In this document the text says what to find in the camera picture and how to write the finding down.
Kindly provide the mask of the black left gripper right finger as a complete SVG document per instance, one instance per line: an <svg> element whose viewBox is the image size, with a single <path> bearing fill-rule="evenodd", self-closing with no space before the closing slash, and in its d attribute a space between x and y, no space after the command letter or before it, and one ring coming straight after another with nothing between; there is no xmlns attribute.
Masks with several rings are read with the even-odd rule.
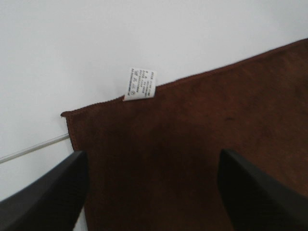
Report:
<svg viewBox="0 0 308 231"><path fill-rule="evenodd" d="M308 199L233 150L219 155L218 190L236 231L306 231Z"/></svg>

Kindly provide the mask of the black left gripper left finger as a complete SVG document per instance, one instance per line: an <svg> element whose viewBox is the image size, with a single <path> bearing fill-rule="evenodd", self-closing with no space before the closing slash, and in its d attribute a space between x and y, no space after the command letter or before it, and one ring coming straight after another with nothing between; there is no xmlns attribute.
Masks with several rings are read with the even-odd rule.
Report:
<svg viewBox="0 0 308 231"><path fill-rule="evenodd" d="M1 201L2 231L72 231L89 188L86 152L77 151L28 185Z"/></svg>

